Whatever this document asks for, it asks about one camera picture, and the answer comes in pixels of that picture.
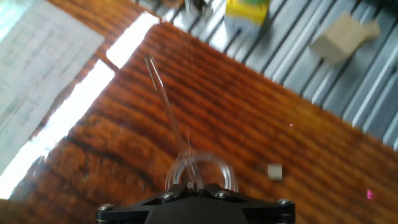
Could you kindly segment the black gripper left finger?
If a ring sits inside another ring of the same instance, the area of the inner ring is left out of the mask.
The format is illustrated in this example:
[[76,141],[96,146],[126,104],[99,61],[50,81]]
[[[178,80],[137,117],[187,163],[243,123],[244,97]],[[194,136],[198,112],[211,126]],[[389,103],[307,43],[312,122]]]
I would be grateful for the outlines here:
[[96,211],[97,223],[145,223],[153,209],[167,202],[189,196],[186,185],[174,184],[168,190],[131,205],[102,204]]

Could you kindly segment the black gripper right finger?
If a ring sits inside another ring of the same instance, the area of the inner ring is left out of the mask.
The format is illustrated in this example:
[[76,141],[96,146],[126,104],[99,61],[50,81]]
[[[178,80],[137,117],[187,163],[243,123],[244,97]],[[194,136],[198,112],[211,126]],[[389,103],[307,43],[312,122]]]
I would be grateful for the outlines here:
[[241,193],[224,189],[218,184],[207,184],[201,191],[202,197],[228,202],[237,207],[247,222],[294,222],[295,203],[281,198],[275,202],[266,202]]

